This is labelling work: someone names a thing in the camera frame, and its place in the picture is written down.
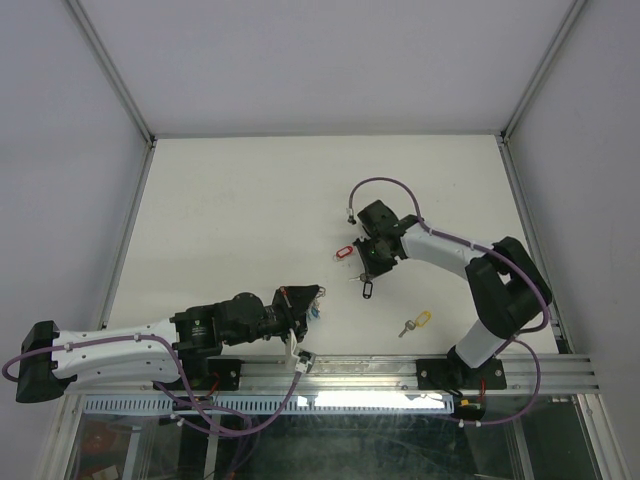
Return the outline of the large keyring with coloured keys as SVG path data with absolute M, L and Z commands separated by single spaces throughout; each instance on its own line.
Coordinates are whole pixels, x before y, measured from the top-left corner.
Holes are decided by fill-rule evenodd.
M 318 320 L 321 317 L 321 300 L 326 296 L 326 288 L 320 286 L 313 301 L 310 303 L 306 318 L 308 321 Z

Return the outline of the key with black tag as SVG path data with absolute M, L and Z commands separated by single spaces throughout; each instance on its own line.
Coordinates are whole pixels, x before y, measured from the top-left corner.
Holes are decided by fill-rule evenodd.
M 360 282 L 362 284 L 362 297 L 365 300 L 369 300 L 373 296 L 374 279 L 375 278 L 376 278 L 376 276 L 371 274 L 371 273 L 362 272 L 362 273 L 358 274 L 357 276 L 350 278 L 350 281 L 351 282 Z

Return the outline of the key with red tag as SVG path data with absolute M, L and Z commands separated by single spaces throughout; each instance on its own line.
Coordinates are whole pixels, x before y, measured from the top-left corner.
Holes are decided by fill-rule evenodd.
M 333 260 L 342 261 L 346 259 L 348 256 L 352 255 L 353 253 L 354 253 L 354 247 L 352 245 L 346 245 L 344 247 L 341 247 L 334 253 Z

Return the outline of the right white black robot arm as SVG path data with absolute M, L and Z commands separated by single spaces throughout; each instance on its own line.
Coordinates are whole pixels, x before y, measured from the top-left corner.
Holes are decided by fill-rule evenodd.
M 468 282 L 477 320 L 436 367 L 425 370 L 433 387 L 456 394 L 479 380 L 483 369 L 535 317 L 548 314 L 552 292 L 521 242 L 513 237 L 487 247 L 430 227 L 410 214 L 400 219 L 376 200 L 347 221 L 365 236 L 353 242 L 363 264 L 362 296 L 373 280 L 400 260 L 422 261 Z

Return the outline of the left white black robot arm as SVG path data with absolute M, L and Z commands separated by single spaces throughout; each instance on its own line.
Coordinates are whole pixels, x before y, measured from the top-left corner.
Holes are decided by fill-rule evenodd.
M 180 381 L 198 388 L 208 380 L 208 360 L 226 347 L 279 338 L 294 349 L 304 339 L 324 293 L 320 285 L 281 286 L 271 303 L 264 304 L 243 292 L 168 319 L 114 331 L 61 330 L 53 321 L 40 321 L 2 374 L 15 383 L 21 404 L 58 399 L 71 385 Z

